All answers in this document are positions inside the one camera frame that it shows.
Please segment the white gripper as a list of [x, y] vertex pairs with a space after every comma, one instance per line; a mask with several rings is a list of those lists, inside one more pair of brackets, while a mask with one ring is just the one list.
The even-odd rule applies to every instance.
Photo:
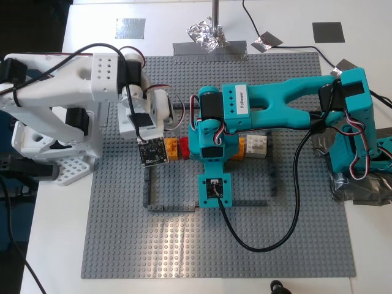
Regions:
[[134, 124], [139, 127], [142, 139], [162, 137], [164, 121], [170, 116], [168, 94], [163, 86], [154, 87], [149, 78], [143, 77], [141, 85], [130, 85], [130, 93], [135, 114], [132, 116], [126, 89], [119, 95], [119, 133], [126, 140], [136, 139]]

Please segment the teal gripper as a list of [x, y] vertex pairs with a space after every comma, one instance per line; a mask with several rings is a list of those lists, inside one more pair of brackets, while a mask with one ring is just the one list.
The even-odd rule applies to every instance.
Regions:
[[190, 158], [205, 165], [205, 173], [222, 173], [224, 164], [239, 152], [238, 131], [245, 119], [191, 118], [189, 123]]

